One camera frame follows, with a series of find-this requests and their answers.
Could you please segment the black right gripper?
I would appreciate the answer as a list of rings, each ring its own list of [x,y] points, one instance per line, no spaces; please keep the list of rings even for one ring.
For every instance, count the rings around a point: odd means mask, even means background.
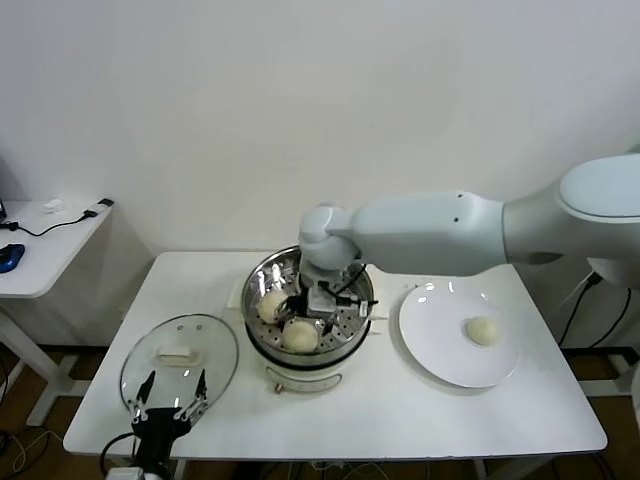
[[[292,297],[292,307],[290,300],[285,299],[274,309],[274,320],[289,320],[294,317],[308,318],[308,295],[299,294]],[[317,330],[320,336],[330,334],[334,327],[333,320],[318,320]]]

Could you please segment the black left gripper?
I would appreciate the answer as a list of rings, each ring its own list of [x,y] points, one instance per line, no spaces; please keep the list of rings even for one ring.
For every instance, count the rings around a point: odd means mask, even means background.
[[[181,410],[177,407],[163,407],[146,411],[154,380],[155,371],[152,370],[134,398],[127,401],[127,408],[135,419],[132,430],[139,440],[135,461],[167,461],[174,442],[191,431],[189,418],[200,418],[208,409],[205,369],[198,378],[194,398]]]

